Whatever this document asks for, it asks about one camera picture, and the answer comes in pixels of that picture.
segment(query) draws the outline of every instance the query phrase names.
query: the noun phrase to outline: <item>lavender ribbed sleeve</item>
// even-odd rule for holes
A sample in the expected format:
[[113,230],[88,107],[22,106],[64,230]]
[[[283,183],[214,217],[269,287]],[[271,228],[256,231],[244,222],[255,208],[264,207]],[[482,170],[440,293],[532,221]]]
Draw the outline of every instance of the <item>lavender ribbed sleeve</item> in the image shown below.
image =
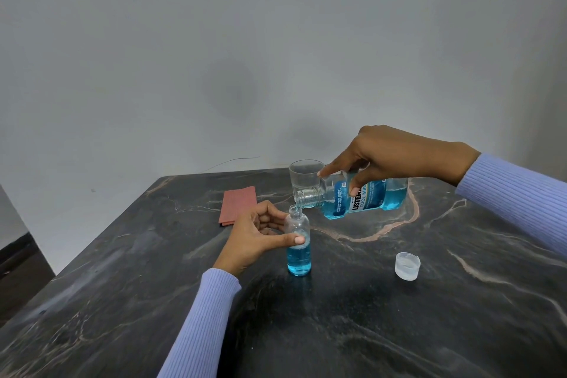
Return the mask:
[[567,257],[567,183],[481,154],[457,187]]
[[222,340],[238,279],[223,270],[209,269],[158,378],[216,377]]

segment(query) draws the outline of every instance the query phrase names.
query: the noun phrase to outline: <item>bottle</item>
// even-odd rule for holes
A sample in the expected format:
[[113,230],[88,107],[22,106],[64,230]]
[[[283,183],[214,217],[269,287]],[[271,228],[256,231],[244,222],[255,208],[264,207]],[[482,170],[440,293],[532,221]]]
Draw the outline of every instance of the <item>bottle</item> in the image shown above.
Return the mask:
[[296,205],[289,208],[289,215],[283,222],[285,233],[297,233],[305,237],[305,243],[287,248],[287,268],[295,276],[305,276],[311,271],[311,234],[309,219]]
[[398,209],[408,190],[407,178],[372,181],[365,184],[355,197],[349,196],[348,186],[356,173],[339,172],[321,179],[315,187],[294,189],[298,208],[319,208],[330,220],[343,218],[351,212]]

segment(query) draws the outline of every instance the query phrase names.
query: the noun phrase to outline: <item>purple sweater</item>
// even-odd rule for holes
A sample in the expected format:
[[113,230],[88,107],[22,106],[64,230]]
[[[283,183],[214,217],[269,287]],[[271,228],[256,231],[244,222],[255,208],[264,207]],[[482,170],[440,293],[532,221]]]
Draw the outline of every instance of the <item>purple sweater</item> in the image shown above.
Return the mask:
[[[567,183],[482,154],[457,193],[567,256]],[[209,269],[159,377],[214,377],[236,277]]]

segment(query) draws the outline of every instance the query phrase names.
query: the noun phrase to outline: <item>red napkin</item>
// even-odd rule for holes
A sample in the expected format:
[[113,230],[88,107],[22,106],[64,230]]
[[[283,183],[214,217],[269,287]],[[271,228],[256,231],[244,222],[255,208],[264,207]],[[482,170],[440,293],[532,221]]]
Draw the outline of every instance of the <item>red napkin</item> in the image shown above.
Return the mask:
[[256,188],[254,186],[241,188],[239,190],[226,190],[222,198],[221,216],[219,224],[228,226],[234,224],[239,214],[252,208],[256,200]]

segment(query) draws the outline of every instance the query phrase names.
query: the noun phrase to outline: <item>white plastic cap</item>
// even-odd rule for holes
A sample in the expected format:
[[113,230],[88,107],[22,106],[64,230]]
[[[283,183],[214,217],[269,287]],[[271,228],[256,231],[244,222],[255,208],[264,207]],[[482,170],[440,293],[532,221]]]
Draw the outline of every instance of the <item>white plastic cap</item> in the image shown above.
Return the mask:
[[413,281],[420,271],[420,258],[410,253],[396,254],[396,275],[406,281]]

